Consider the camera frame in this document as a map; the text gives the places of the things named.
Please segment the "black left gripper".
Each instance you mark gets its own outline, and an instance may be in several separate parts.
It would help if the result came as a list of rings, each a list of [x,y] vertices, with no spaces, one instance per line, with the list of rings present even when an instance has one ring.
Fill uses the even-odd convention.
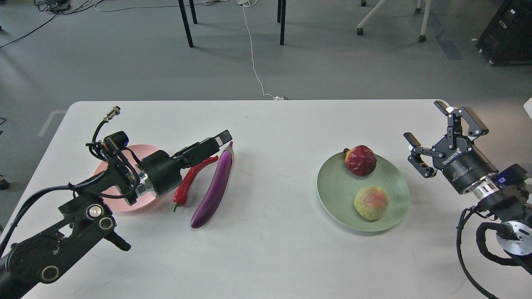
[[[158,150],[137,163],[137,168],[144,176],[146,189],[160,198],[176,189],[182,182],[181,170],[188,164],[200,164],[218,153],[220,148],[232,141],[228,130],[214,137],[208,137],[175,153],[172,157],[165,151]]]

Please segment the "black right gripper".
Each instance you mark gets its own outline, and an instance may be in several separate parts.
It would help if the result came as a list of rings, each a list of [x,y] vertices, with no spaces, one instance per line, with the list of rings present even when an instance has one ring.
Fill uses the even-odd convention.
[[[434,105],[447,117],[447,131],[432,149],[422,147],[411,132],[404,138],[410,144],[407,160],[424,177],[431,178],[436,170],[424,162],[422,156],[433,157],[433,166],[459,194],[464,194],[483,177],[494,176],[499,170],[479,151],[473,141],[490,131],[479,116],[469,107],[452,107],[436,100]]]

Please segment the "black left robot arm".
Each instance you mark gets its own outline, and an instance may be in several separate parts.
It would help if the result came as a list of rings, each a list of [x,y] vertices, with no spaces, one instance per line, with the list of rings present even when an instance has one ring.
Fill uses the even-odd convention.
[[[59,207],[63,218],[36,235],[13,243],[1,258],[1,297],[20,299],[38,283],[57,281],[98,242],[108,240],[120,250],[131,245],[115,232],[116,221],[104,199],[123,199],[133,205],[146,194],[155,198],[176,189],[182,182],[181,170],[200,165],[232,141],[228,130],[194,143],[168,155],[159,150],[143,159],[132,153],[133,162],[125,155],[130,151],[128,136],[123,131],[98,141],[105,123],[120,113],[113,107],[98,124],[91,142],[87,143],[93,157],[107,164],[106,168],[76,185],[49,187],[31,195],[17,212],[1,242],[1,251],[20,220],[38,199],[52,191],[72,191],[73,197]]]

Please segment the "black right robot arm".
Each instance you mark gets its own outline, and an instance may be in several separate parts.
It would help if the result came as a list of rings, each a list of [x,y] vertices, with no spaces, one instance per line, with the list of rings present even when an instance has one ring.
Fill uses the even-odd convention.
[[[406,132],[404,137],[410,144],[407,160],[424,178],[442,172],[457,193],[477,197],[478,203],[465,208],[458,220],[456,250],[469,282],[486,298],[494,299],[494,294],[480,286],[464,264],[462,233],[471,216],[480,216],[485,221],[476,230],[479,252],[499,265],[531,272],[532,220],[527,171],[513,164],[500,172],[475,146],[475,140],[489,130],[471,108],[452,107],[442,100],[436,100],[434,105],[447,119],[446,133],[427,148]]]

